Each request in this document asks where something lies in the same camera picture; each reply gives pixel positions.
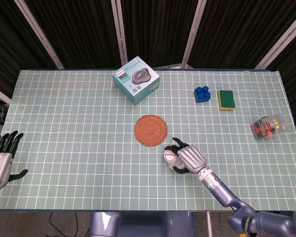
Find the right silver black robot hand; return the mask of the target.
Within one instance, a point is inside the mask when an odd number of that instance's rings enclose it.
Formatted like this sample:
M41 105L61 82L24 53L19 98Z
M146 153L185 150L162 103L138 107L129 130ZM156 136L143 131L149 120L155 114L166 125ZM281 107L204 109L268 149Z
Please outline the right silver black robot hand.
M179 138L173 138L177 145L166 146L164 150L173 153L172 159L166 159L169 166L179 174L198 174L207 165L206 159L192 145L182 142Z

